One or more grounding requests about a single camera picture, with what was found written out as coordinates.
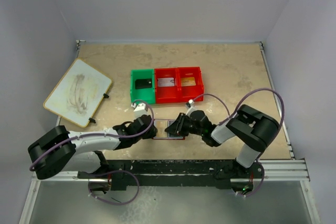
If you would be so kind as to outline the red leather card holder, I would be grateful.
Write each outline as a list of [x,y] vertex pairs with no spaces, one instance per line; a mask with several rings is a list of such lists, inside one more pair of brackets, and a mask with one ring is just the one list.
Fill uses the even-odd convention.
[[155,119],[154,126],[157,129],[156,136],[153,140],[185,140],[185,137],[174,135],[165,131],[167,127],[172,125],[174,119]]

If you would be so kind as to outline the white card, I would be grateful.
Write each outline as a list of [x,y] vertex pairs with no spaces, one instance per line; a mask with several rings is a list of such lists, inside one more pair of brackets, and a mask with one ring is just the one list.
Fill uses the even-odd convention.
[[175,79],[173,77],[158,78],[157,79],[157,86],[158,87],[174,87],[175,86]]

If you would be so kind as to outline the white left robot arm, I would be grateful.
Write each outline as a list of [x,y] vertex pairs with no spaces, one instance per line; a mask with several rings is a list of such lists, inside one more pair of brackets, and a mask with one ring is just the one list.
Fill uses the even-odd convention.
[[28,147],[32,162],[29,169],[40,180],[60,172],[83,172],[102,178],[112,170],[104,150],[129,148],[139,140],[155,137],[157,132],[149,115],[99,132],[80,133],[56,126]]

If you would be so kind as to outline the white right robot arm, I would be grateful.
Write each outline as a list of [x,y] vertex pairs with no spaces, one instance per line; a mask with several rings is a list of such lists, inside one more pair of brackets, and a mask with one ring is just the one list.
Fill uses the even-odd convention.
[[221,125],[213,124],[204,111],[190,107],[186,114],[180,113],[165,132],[183,137],[198,135],[210,147],[218,147],[238,137],[244,145],[236,157],[233,170],[238,177],[246,177],[252,171],[252,164],[272,143],[279,129],[280,125],[274,118],[244,104],[233,118]]

